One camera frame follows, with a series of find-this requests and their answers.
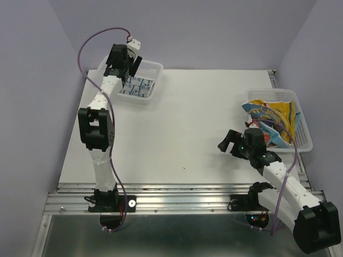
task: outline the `gray wall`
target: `gray wall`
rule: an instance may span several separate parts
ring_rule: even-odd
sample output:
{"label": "gray wall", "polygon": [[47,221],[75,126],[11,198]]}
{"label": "gray wall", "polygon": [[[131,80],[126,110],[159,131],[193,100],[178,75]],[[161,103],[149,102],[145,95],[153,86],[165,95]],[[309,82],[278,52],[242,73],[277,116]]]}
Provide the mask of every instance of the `gray wall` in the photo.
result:
{"label": "gray wall", "polygon": [[1,1],[0,37],[0,256],[31,256],[82,88],[46,0]]}
{"label": "gray wall", "polygon": [[[142,55],[166,68],[276,69],[314,0],[49,0],[75,51],[103,28],[124,26]],[[85,63],[96,67],[113,42],[90,42]]]}
{"label": "gray wall", "polygon": [[314,148],[302,154],[316,190],[339,208],[343,232],[343,1],[319,1],[279,67],[282,88],[301,102]]}

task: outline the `glass panel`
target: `glass panel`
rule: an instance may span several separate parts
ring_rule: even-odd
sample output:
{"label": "glass panel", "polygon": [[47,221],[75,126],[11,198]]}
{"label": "glass panel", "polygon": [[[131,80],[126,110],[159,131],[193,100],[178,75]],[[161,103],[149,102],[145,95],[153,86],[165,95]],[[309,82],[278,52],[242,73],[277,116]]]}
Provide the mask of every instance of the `glass panel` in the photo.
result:
{"label": "glass panel", "polygon": [[51,220],[44,257],[114,256],[330,256],[306,255],[289,229],[274,237],[244,222],[244,215],[128,216],[121,232],[101,230],[98,216],[62,216]]}

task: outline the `white plastic basket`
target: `white plastic basket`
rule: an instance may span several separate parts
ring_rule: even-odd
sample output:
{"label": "white plastic basket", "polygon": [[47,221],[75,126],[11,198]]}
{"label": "white plastic basket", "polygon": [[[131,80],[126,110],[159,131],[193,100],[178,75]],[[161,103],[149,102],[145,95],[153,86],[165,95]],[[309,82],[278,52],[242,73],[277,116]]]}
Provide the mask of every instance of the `white plastic basket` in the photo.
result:
{"label": "white plastic basket", "polygon": [[[266,102],[295,102],[296,112],[300,112],[300,121],[297,130],[295,131],[295,141],[298,148],[298,152],[309,152],[313,148],[310,132],[307,127],[304,114],[302,112],[298,97],[292,90],[285,89],[251,89],[247,91],[248,100],[261,99]],[[278,148],[270,147],[270,150],[279,153],[293,153],[292,148]]]}
{"label": "white plastic basket", "polygon": [[[103,61],[99,65],[98,69],[96,70],[96,73],[95,73],[96,77],[105,72],[107,58],[108,58],[108,56],[106,56],[103,59]],[[148,97],[139,97],[139,96],[135,96],[135,95],[126,95],[126,94],[119,93],[117,98],[122,99],[125,102],[148,104],[156,92],[157,84],[159,82],[159,79],[161,78],[162,72],[163,72],[163,65],[162,64],[146,61],[143,59],[139,65],[137,72],[136,72],[135,78],[148,79],[148,80],[154,81],[154,84],[150,88],[150,91],[148,93],[149,96]]]}

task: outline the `blue and white patterned package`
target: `blue and white patterned package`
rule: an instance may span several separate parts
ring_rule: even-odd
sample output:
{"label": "blue and white patterned package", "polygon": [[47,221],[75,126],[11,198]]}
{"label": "blue and white patterned package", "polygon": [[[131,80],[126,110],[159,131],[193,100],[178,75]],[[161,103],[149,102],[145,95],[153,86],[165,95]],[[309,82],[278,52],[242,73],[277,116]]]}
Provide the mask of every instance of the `blue and white patterned package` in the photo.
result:
{"label": "blue and white patterned package", "polygon": [[154,89],[155,81],[137,77],[129,77],[120,94],[132,95],[136,97],[147,98]]}

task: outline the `white table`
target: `white table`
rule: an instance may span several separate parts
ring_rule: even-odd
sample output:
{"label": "white table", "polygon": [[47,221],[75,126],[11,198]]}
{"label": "white table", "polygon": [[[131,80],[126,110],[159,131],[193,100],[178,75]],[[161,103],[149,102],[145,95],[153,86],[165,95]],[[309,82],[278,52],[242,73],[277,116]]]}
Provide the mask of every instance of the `white table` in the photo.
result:
{"label": "white table", "polygon": [[[248,161],[217,148],[229,129],[243,132],[249,88],[271,88],[267,71],[164,70],[149,105],[114,104],[114,163],[122,182],[216,184],[265,181]],[[80,107],[96,89],[87,82]],[[293,154],[279,154],[287,167]],[[298,178],[296,166],[292,174]],[[72,131],[60,183],[95,183],[91,157]]]}

